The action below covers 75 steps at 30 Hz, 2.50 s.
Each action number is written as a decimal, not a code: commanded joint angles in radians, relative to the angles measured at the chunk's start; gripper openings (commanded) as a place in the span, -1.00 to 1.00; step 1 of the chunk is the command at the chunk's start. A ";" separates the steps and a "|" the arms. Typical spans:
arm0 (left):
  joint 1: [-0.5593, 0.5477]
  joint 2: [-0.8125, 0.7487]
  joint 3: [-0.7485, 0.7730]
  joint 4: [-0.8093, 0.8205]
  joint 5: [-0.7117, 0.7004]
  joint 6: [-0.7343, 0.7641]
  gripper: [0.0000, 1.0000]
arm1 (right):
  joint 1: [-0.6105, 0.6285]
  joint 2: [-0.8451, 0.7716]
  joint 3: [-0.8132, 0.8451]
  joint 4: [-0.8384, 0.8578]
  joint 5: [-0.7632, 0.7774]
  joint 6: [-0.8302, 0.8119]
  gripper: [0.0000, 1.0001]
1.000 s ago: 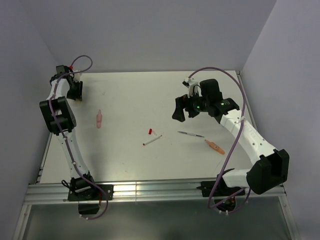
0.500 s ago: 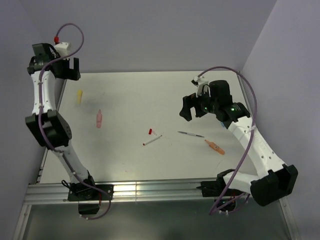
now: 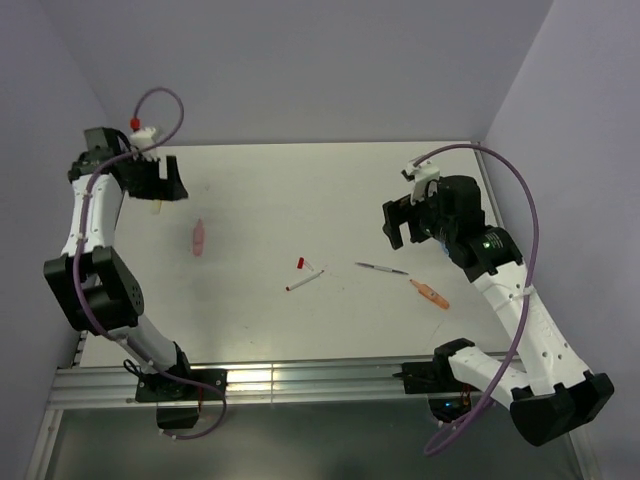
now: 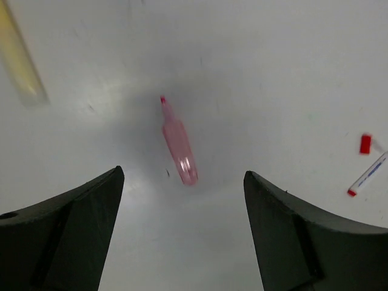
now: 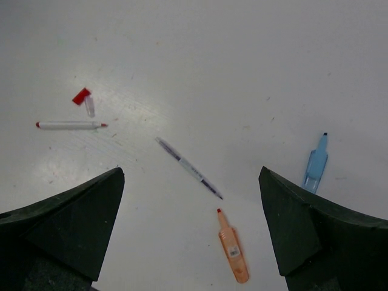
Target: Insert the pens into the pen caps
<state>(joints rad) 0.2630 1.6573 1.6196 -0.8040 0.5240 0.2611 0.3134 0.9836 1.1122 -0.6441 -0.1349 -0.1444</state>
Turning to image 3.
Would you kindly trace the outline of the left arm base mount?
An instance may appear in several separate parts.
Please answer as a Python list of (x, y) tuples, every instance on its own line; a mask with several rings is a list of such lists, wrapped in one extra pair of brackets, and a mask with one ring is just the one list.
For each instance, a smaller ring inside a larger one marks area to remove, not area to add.
[(169, 431), (195, 427), (204, 401), (221, 401), (226, 393), (225, 369), (196, 369), (188, 379), (198, 386), (170, 380), (158, 373), (142, 375), (136, 387), (135, 401), (156, 405), (156, 424)]

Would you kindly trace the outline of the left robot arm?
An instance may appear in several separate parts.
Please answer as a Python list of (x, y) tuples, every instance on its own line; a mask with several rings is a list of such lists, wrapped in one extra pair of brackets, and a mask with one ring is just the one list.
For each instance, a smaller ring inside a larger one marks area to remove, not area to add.
[(195, 386), (186, 355), (145, 315), (142, 288), (114, 247), (125, 197), (187, 198), (177, 160), (153, 149), (161, 136), (156, 127), (135, 126), (131, 135), (98, 127), (84, 136), (87, 149), (67, 173), (74, 194), (70, 232), (60, 256), (45, 262), (45, 280), (74, 330), (119, 344), (131, 373), (183, 399)]

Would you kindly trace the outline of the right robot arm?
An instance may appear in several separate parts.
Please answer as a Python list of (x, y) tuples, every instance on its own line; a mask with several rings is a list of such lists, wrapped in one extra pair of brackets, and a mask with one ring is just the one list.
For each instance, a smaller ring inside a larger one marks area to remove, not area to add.
[(404, 368), (406, 386), (452, 390), (470, 386), (504, 406), (520, 435), (541, 446), (591, 422), (614, 393), (605, 373), (594, 373), (575, 353), (528, 280), (523, 256), (508, 232), (487, 224), (481, 191), (468, 176), (430, 180), (423, 196), (406, 195), (383, 207), (382, 230), (393, 249), (434, 239), (488, 302), (523, 368), (503, 366), (471, 340), (449, 341), (429, 367)]

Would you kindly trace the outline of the yellow marker pen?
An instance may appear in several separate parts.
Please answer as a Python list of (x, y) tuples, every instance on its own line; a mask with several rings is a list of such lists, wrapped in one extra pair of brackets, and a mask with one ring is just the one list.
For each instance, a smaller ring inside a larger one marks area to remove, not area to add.
[(161, 200), (154, 200), (151, 203), (151, 214), (152, 215), (159, 215), (161, 212), (161, 208), (162, 208), (162, 201)]

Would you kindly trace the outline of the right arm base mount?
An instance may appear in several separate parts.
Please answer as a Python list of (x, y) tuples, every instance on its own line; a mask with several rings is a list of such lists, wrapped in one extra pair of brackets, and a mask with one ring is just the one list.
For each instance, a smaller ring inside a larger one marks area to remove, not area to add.
[(427, 396), (433, 417), (443, 423), (452, 423), (470, 412), (473, 388), (455, 380), (441, 362), (405, 362), (392, 375), (403, 384), (407, 395)]

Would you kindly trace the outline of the pink highlighter pen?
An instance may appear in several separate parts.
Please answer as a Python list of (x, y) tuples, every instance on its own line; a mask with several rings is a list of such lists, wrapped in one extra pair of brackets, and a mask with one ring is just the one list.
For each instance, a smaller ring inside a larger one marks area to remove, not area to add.
[(192, 253), (200, 257), (204, 252), (206, 230), (202, 219), (198, 219), (192, 231)]

